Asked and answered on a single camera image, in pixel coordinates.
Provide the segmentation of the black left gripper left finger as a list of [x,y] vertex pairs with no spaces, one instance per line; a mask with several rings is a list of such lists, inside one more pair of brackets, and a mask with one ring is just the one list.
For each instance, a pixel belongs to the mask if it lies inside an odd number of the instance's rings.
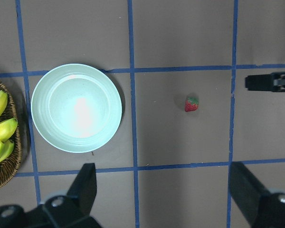
[[97,194],[94,163],[86,163],[64,195],[55,195],[31,211],[17,204],[0,206],[0,228],[100,228],[90,216]]

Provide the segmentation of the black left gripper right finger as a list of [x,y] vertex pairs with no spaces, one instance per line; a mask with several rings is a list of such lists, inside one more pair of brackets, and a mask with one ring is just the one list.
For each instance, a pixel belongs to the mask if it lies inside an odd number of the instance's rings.
[[229,192],[251,228],[285,228],[285,192],[269,190],[241,162],[230,166]]

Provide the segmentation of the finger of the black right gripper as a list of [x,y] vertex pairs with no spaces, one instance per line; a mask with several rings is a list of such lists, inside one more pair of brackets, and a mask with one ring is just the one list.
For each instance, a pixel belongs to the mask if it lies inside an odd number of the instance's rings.
[[273,72],[245,77],[248,91],[285,92],[285,72]]

